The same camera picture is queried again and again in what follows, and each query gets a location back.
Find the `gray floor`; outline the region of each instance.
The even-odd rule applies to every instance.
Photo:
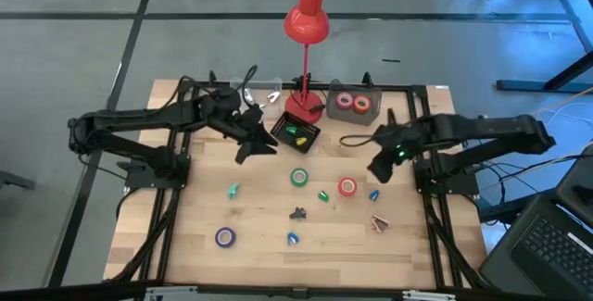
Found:
[[[133,12],[139,1],[0,0],[0,11]],[[283,12],[295,1],[151,0],[148,11]],[[588,3],[571,3],[586,31],[593,32]],[[563,13],[558,0],[326,0],[324,6],[331,12]],[[33,191],[0,191],[0,290],[44,283],[82,170],[66,147],[66,121],[105,105],[131,26],[127,20],[0,20],[0,169],[36,181]],[[506,117],[568,96],[502,93],[493,88],[495,80],[545,81],[584,53],[572,26],[561,22],[333,20],[330,37],[310,49],[310,70],[321,81],[358,82],[368,70],[380,83],[445,84],[462,115]],[[223,80],[242,77],[255,63],[258,78],[289,80],[300,72],[301,57],[301,47],[284,35],[280,20],[147,20],[118,108],[144,107],[154,79],[206,78],[209,69]],[[579,80],[593,82],[593,72]],[[593,97],[576,102],[593,105]],[[575,105],[562,113],[593,119],[593,107]],[[529,165],[571,153],[593,137],[590,123],[561,116],[552,120],[549,132],[558,145],[545,156],[503,160]],[[101,164],[115,169],[117,160],[104,156]],[[524,179],[545,190],[568,167],[558,165]],[[478,177],[482,187],[496,180],[487,171]],[[122,186],[97,175],[66,284],[100,281]],[[532,192],[515,181],[507,189],[508,199]],[[498,202],[499,189],[487,189],[482,196]]]

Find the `tape roll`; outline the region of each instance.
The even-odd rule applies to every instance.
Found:
[[[298,186],[298,187],[305,186],[305,184],[307,184],[308,180],[309,180],[309,175],[308,175],[307,171],[302,168],[296,168],[293,170],[293,172],[290,173],[290,182],[294,186]]]
[[[337,191],[344,196],[354,195],[358,188],[356,181],[351,177],[345,177],[337,184]]]
[[[214,236],[214,241],[216,241],[216,244],[219,245],[219,247],[230,247],[233,245],[234,240],[236,240],[236,235],[229,227],[220,228]]]
[[[367,96],[356,96],[354,99],[354,111],[365,113],[371,108],[371,100]]]
[[[352,103],[354,103],[354,97],[352,97],[352,95],[349,93],[340,93],[337,95],[335,103],[337,104],[337,107],[341,109],[348,109],[352,107]]]

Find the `green tape roll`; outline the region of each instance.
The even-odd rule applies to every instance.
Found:
[[[290,182],[294,185],[294,186],[305,186],[305,184],[307,184],[307,181],[309,180],[309,175],[307,173],[306,170],[302,169],[302,168],[296,168],[293,170],[293,172],[290,173]]]

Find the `lamp shade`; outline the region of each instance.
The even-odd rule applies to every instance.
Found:
[[[284,19],[288,37],[302,44],[322,42],[330,31],[330,21],[322,9],[323,0],[299,0]]]

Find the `wooden tabletop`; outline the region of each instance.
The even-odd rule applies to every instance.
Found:
[[[148,107],[163,105],[177,81],[156,80]],[[453,113],[448,87],[429,86],[431,111]],[[230,284],[259,286],[433,288],[434,274],[421,197],[416,193],[411,163],[394,168],[387,184],[379,183],[366,167],[378,152],[376,144],[358,148],[340,146],[341,136],[372,133],[386,123],[392,107],[398,121],[410,119],[403,93],[383,93],[382,115],[371,126],[360,126],[322,117],[316,124],[322,132],[306,155],[280,143],[276,156],[248,157],[241,166],[234,162],[237,144],[220,133],[200,130],[192,136],[189,153],[191,174],[182,191],[170,248],[166,282],[183,284]],[[275,119],[265,121],[270,130]],[[141,132],[139,141],[158,146],[167,142],[168,131]],[[309,182],[293,186],[290,172],[304,168]],[[337,192],[337,182],[352,177],[358,183],[354,196]],[[227,189],[240,183],[237,197],[227,198]],[[317,197],[324,190],[329,203]],[[376,202],[369,199],[380,190]],[[155,190],[132,195],[120,212],[105,278],[119,273],[145,240]],[[455,240],[465,258],[478,268],[486,249],[475,207],[462,196],[448,196]],[[295,207],[304,207],[307,218],[289,219]],[[383,233],[371,228],[377,214],[390,225]],[[236,232],[230,248],[216,245],[221,227]],[[300,242],[288,245],[295,232]],[[154,252],[150,277],[156,275],[160,245]],[[448,257],[441,257],[450,282]]]

